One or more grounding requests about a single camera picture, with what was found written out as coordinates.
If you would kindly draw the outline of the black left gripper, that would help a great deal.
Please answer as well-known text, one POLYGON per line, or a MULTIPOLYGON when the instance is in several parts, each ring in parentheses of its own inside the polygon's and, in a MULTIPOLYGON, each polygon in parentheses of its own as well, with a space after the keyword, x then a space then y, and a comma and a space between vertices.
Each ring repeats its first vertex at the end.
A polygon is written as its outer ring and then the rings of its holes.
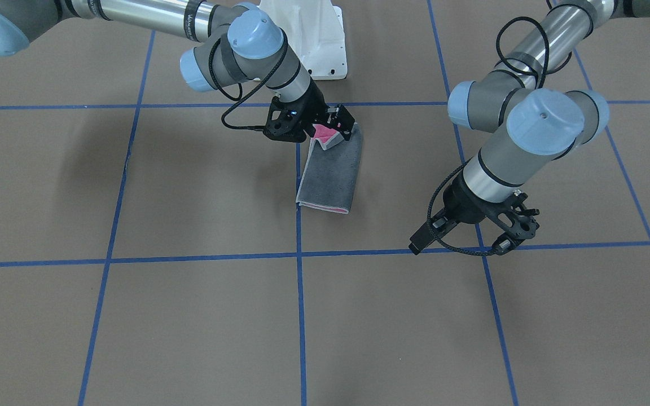
POLYGON ((499 215, 511 210, 515 196, 509 196, 505 201, 493 203, 476 196, 467 187, 464 178, 455 178, 443 192, 443 216, 431 218, 421 224, 420 228, 410 236, 410 252, 418 256, 437 239, 449 233, 449 221, 457 223, 477 224, 483 219, 496 219, 499 215))

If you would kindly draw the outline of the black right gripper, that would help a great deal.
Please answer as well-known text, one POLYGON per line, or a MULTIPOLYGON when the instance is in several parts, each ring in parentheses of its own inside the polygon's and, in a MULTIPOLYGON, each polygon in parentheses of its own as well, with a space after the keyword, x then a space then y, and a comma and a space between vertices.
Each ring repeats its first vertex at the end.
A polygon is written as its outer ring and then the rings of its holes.
POLYGON ((354 117, 345 105, 330 107, 324 100, 317 85, 309 85, 305 93, 294 101, 296 123, 294 131, 297 137, 315 135, 315 124, 321 124, 325 117, 325 127, 337 131, 346 141, 350 141, 355 124, 354 117))

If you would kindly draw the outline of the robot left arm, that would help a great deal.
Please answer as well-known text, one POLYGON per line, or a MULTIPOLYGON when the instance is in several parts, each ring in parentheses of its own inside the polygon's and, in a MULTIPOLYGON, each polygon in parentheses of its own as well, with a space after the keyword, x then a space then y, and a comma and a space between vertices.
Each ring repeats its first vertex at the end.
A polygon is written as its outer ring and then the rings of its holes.
POLYGON ((583 39, 606 21, 650 17, 650 1, 561 1, 542 21, 521 16, 534 28, 511 52, 496 48, 498 62, 482 81, 459 83, 450 93, 448 114, 457 126, 490 133, 474 157, 436 188, 443 208, 427 210, 427 220, 410 237, 420 254, 459 224, 489 219, 502 234, 487 251, 451 246, 469 256, 503 255, 532 239, 539 211, 528 209, 522 186, 552 160, 593 141, 611 118, 606 99, 595 91, 559 92, 547 76, 569 62, 583 39))

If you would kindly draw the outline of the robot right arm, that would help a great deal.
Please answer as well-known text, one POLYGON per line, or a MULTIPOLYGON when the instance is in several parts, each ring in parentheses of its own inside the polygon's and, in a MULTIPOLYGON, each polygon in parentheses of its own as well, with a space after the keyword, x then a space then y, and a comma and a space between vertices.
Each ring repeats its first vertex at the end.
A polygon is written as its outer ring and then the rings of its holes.
POLYGON ((70 19, 116 21, 188 39, 180 58, 184 82, 197 92, 217 91, 232 105, 220 120, 228 129, 261 132, 271 140, 304 142, 320 127, 350 139, 355 126, 345 106, 328 105, 289 42, 289 35, 260 6, 208 1, 0 1, 0 56, 25 50, 70 19), (233 125, 227 118, 254 95, 243 84, 273 93, 263 125, 233 125))

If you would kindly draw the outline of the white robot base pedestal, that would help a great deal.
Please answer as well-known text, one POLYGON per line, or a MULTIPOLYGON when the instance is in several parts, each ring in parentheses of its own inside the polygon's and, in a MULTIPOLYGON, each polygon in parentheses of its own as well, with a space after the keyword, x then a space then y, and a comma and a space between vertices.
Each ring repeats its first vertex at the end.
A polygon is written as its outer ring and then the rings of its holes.
POLYGON ((258 7, 282 28, 310 76, 316 81, 348 75, 341 7, 332 1, 261 1, 258 7))

